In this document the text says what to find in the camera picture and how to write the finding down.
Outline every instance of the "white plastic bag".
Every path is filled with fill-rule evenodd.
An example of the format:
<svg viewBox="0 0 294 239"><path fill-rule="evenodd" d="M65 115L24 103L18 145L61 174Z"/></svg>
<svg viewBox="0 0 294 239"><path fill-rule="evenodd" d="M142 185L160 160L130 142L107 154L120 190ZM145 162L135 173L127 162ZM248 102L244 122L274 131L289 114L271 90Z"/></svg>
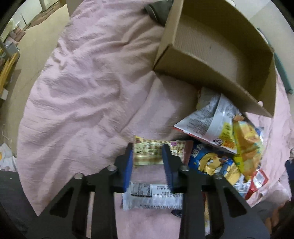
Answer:
<svg viewBox="0 0 294 239"><path fill-rule="evenodd" d="M0 160L0 170L1 171L10 171L17 172L16 158L9 157Z"/></svg>
<svg viewBox="0 0 294 239"><path fill-rule="evenodd" d="M11 149L8 147L6 143L0 146L0 160L4 158L12 157Z"/></svg>
<svg viewBox="0 0 294 239"><path fill-rule="evenodd" d="M237 153L233 136L233 118L241 114L223 94L203 87L197 111L193 112L174 128L224 151Z"/></svg>
<svg viewBox="0 0 294 239"><path fill-rule="evenodd" d="M123 193L123 209L182 209L183 194L173 194L166 184L131 182Z"/></svg>

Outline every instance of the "cartoon character print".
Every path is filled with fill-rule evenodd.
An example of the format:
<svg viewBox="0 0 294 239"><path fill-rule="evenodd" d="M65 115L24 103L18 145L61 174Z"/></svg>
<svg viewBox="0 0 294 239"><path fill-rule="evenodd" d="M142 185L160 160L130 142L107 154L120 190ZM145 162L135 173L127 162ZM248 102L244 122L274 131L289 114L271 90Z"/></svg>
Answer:
<svg viewBox="0 0 294 239"><path fill-rule="evenodd" d="M142 153L145 149L145 145L137 138L134 143L134 152L135 153Z"/></svg>
<svg viewBox="0 0 294 239"><path fill-rule="evenodd" d="M217 154L207 153L199 161L198 170L202 173L213 175L215 169L221 165Z"/></svg>
<svg viewBox="0 0 294 239"><path fill-rule="evenodd" d="M228 172L231 169L232 164L234 163L232 159L227 156L222 156L220 159L220 166L216 169L215 172L221 173L224 177L227 176Z"/></svg>

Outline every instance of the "cardboard box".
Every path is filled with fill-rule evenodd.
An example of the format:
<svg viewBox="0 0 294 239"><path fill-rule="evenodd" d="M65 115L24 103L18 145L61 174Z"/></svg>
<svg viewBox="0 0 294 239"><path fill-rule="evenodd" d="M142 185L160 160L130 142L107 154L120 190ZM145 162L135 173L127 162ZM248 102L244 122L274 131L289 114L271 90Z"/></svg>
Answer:
<svg viewBox="0 0 294 239"><path fill-rule="evenodd" d="M225 0L175 0L153 69L224 93L242 112L273 117L273 51Z"/></svg>

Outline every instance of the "black metal bracket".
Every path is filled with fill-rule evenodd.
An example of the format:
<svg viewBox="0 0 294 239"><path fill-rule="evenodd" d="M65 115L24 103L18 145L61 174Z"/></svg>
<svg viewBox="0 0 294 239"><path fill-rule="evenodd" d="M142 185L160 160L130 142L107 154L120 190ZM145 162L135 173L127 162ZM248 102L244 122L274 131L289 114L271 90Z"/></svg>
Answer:
<svg viewBox="0 0 294 239"><path fill-rule="evenodd" d="M269 239L261 219L239 193L216 174L200 174L173 156L164 145L162 157L166 178L173 193L184 193L180 239ZM125 192L132 169L132 144L114 165L99 173L75 176L49 203L29 229L28 239L86 239L86 224L90 192L95 192L92 212L92 239L116 239L114 192ZM204 200L207 195L211 234L205 236Z"/></svg>

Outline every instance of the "wrinkled fabric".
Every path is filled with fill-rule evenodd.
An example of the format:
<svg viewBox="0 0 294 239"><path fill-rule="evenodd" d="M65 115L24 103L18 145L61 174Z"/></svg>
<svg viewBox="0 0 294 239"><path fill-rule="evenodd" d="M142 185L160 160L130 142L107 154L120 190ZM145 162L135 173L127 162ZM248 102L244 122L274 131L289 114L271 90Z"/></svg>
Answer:
<svg viewBox="0 0 294 239"><path fill-rule="evenodd" d="M37 214L75 173L89 175L112 164L134 135L185 137L172 127L195 111L196 89L152 71L163 27L143 13L150 2L84 0L35 82L17 155L24 192ZM275 118L251 117L268 135L262 162L268 186L285 171L290 153L290 107L279 78L277 86ZM134 168L132 180L162 182L163 166ZM180 219L170 210L125 212L121 195L115 201L119 238L178 238Z"/></svg>

